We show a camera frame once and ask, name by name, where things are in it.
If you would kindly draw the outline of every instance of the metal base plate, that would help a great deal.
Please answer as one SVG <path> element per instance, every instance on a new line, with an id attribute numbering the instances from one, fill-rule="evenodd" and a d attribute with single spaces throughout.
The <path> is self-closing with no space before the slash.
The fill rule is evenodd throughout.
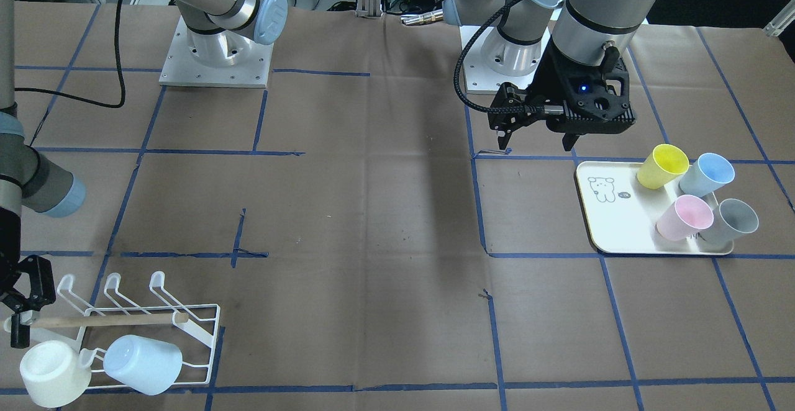
<path id="1" fill-rule="evenodd" d="M 460 26 L 461 48 L 466 46 L 466 43 L 469 42 L 469 38 L 472 38 L 472 35 L 475 34 L 478 28 L 479 26 Z M 486 65 L 481 55 L 481 49 L 483 48 L 483 43 L 486 41 L 486 37 L 488 37 L 492 29 L 494 29 L 494 26 L 488 27 L 488 29 L 478 37 L 475 44 L 472 45 L 472 49 L 469 49 L 469 52 L 466 53 L 466 57 L 463 60 L 463 69 L 466 75 L 466 93 L 495 94 L 503 82 L 513 83 L 515 86 L 524 89 L 533 82 L 533 77 L 536 75 L 536 71 L 533 70 L 530 74 L 522 77 L 506 76 L 497 73 Z M 545 29 L 542 37 L 542 49 L 546 48 L 549 38 L 549 29 Z"/>
<path id="2" fill-rule="evenodd" d="M 163 72 L 160 74 L 161 85 L 267 88 L 273 45 L 254 43 L 246 60 L 233 66 L 211 68 L 193 57 L 187 32 L 188 28 L 180 18 L 163 64 Z"/>
<path id="3" fill-rule="evenodd" d="M 656 232 L 655 222 L 682 191 L 679 179 L 659 189 L 642 186 L 636 175 L 640 163 L 585 161 L 577 166 L 576 181 L 588 233 L 605 253 L 623 255 L 728 255 L 733 242 L 710 244 L 698 235 L 679 242 Z M 704 197 L 715 208 L 715 194 Z"/>

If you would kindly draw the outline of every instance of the wooden dowel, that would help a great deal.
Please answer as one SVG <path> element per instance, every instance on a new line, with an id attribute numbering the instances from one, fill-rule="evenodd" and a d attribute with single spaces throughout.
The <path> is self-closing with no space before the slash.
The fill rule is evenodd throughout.
<path id="1" fill-rule="evenodd" d="M 146 326 L 150 324 L 170 324 L 173 313 L 138 315 L 92 315 L 91 317 L 38 318 L 31 327 L 56 329 L 65 327 L 105 327 L 105 326 Z M 188 314 L 178 312 L 176 323 L 187 323 Z"/>

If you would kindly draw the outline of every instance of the blue cup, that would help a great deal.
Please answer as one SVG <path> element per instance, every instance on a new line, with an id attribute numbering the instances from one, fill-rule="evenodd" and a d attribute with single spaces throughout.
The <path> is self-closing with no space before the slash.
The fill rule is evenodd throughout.
<path id="1" fill-rule="evenodd" d="M 732 163 L 716 153 L 705 153 L 679 179 L 679 189 L 685 194 L 703 197 L 733 179 L 735 168 Z"/>

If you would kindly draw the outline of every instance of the white tray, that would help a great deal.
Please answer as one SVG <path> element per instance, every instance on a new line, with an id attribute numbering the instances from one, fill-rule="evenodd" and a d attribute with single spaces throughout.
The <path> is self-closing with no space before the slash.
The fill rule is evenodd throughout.
<path id="1" fill-rule="evenodd" d="M 710 244 L 694 235 L 671 242 L 654 227 L 662 213 L 682 195 L 678 179 L 659 189 L 647 189 L 635 175 L 640 163 L 585 161 L 577 166 L 576 181 L 585 222 L 594 246 L 605 253 L 625 255 L 723 256 L 734 249 Z M 718 205 L 714 194 L 704 197 Z"/>

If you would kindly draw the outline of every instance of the cup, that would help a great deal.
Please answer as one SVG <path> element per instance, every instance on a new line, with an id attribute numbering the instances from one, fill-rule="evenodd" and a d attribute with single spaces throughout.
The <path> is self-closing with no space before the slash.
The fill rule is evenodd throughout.
<path id="1" fill-rule="evenodd" d="M 161 394 L 182 370 L 182 352 L 165 341 L 124 335 L 105 352 L 105 373 L 143 394 Z"/>
<path id="2" fill-rule="evenodd" d="M 700 234 L 707 242 L 725 245 L 758 228 L 759 216 L 752 207 L 738 199 L 725 199 L 715 208 L 715 223 Z"/>
<path id="3" fill-rule="evenodd" d="M 678 147 L 661 144 L 651 151 L 638 170 L 638 182 L 648 189 L 658 189 L 688 171 L 690 161 Z"/>
<path id="4" fill-rule="evenodd" d="M 662 214 L 656 222 L 656 230 L 664 238 L 676 242 L 706 230 L 713 221 L 712 208 L 707 202 L 696 196 L 684 195 Z"/>
<path id="5" fill-rule="evenodd" d="M 735 168 L 717 153 L 698 157 L 687 173 L 679 179 L 679 189 L 691 196 L 703 197 L 735 179 Z"/>
<path id="6" fill-rule="evenodd" d="M 19 363 L 22 382 L 30 399 L 45 408 L 74 402 L 91 382 L 91 367 L 77 363 L 77 352 L 63 341 L 33 346 Z"/>

